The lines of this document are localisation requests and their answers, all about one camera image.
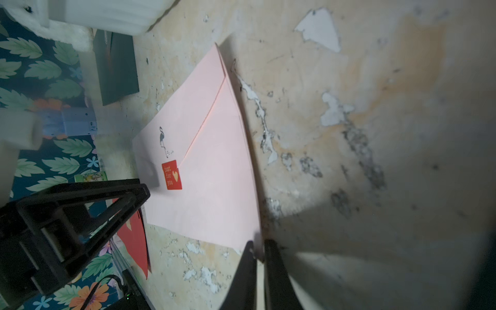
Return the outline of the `white plastic storage box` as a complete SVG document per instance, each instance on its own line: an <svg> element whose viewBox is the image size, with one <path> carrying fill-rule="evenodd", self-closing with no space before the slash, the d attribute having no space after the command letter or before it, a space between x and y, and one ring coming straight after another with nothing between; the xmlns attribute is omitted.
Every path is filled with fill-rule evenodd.
<svg viewBox="0 0 496 310"><path fill-rule="evenodd" d="M51 21L137 36L147 32L173 0L45 1Z"/></svg>

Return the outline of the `red envelope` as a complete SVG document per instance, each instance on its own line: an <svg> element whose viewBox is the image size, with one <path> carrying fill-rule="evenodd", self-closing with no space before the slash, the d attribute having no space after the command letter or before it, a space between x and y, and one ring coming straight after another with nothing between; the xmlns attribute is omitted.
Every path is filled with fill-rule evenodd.
<svg viewBox="0 0 496 310"><path fill-rule="evenodd" d="M138 209L112 237L113 248L119 250L125 264L147 281L150 275L150 259L142 210Z"/></svg>

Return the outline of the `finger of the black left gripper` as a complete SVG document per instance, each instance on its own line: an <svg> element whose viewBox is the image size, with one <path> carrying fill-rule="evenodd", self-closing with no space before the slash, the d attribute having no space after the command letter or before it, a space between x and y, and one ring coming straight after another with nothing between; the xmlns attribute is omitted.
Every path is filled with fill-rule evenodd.
<svg viewBox="0 0 496 310"><path fill-rule="evenodd" d="M141 182L63 183L15 203L27 227L19 244L32 262L36 287L76 277L150 197Z"/></svg>

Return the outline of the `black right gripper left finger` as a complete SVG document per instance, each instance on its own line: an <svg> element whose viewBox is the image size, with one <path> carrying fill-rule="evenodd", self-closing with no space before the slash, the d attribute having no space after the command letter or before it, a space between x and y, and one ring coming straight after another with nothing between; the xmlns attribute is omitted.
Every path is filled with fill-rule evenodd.
<svg viewBox="0 0 496 310"><path fill-rule="evenodd" d="M257 258L254 243L248 241L220 310L257 308Z"/></svg>

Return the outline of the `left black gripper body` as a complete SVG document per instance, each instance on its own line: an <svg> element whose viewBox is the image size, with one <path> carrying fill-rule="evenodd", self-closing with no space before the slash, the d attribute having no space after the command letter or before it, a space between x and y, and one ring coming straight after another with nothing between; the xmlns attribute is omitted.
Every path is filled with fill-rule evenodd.
<svg viewBox="0 0 496 310"><path fill-rule="evenodd" d="M19 210L18 205L1 208L1 309L17 309L36 295L50 294L50 271Z"/></svg>

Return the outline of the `dark green envelope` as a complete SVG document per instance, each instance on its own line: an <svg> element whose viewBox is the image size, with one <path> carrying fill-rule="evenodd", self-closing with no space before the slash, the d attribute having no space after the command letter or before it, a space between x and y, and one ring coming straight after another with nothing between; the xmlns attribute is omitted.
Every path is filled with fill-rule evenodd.
<svg viewBox="0 0 496 310"><path fill-rule="evenodd" d="M133 37L98 30L94 53L103 105L139 93Z"/></svg>

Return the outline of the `pink envelope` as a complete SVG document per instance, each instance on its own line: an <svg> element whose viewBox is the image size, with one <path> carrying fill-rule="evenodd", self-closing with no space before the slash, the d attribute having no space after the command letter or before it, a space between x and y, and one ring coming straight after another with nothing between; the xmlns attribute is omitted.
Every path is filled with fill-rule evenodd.
<svg viewBox="0 0 496 310"><path fill-rule="evenodd" d="M262 248L244 120L217 45L133 139L149 224L233 249Z"/></svg>

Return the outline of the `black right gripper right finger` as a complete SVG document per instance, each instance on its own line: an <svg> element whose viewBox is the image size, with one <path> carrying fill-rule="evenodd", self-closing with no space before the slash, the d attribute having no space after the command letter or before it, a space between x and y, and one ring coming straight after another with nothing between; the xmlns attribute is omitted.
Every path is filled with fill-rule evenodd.
<svg viewBox="0 0 496 310"><path fill-rule="evenodd" d="M264 302L266 309L303 310L291 284L278 244L274 240L265 240L263 248L265 254Z"/></svg>

